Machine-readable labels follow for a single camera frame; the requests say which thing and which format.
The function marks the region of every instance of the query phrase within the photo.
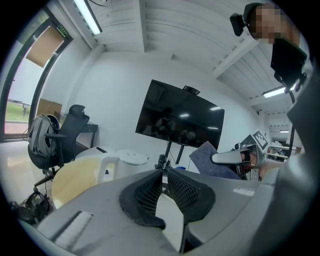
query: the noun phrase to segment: office chair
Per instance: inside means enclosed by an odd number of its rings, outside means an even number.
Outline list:
[[[58,133],[46,133],[45,137],[54,139],[56,143],[55,154],[44,157],[34,154],[28,145],[28,154],[33,164],[42,169],[45,178],[34,184],[34,191],[38,191],[37,186],[52,180],[56,175],[55,166],[63,167],[76,157],[76,138],[89,121],[89,116],[85,115],[84,106],[72,105]]]

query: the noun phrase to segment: television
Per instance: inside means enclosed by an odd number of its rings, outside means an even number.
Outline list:
[[[135,132],[198,148],[219,146],[225,110],[181,88],[152,80]]]

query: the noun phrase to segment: gray backpack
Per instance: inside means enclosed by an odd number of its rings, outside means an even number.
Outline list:
[[[55,140],[47,138],[45,134],[55,134],[55,129],[58,128],[59,121],[55,116],[45,114],[38,115],[32,121],[28,131],[29,147],[32,153],[46,158],[55,155]]]

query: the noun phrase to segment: ceiling beam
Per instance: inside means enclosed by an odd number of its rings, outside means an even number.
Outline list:
[[[269,126],[270,132],[280,132],[283,130],[289,130],[290,125]]]
[[[213,70],[213,77],[217,78],[220,76],[229,67],[251,51],[257,44],[259,44],[258,40],[255,40],[251,35],[247,36],[240,45]]]
[[[147,49],[146,0],[133,0],[137,46],[142,53]]]
[[[264,114],[265,118],[267,120],[273,120],[273,119],[287,119],[288,116],[287,116],[287,113],[278,113],[278,112],[275,112],[275,113],[270,113],[270,114]]]

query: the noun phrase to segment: white rectangle label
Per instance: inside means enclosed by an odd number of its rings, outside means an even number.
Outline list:
[[[255,194],[255,190],[243,187],[236,187],[233,192],[249,197],[252,197]]]

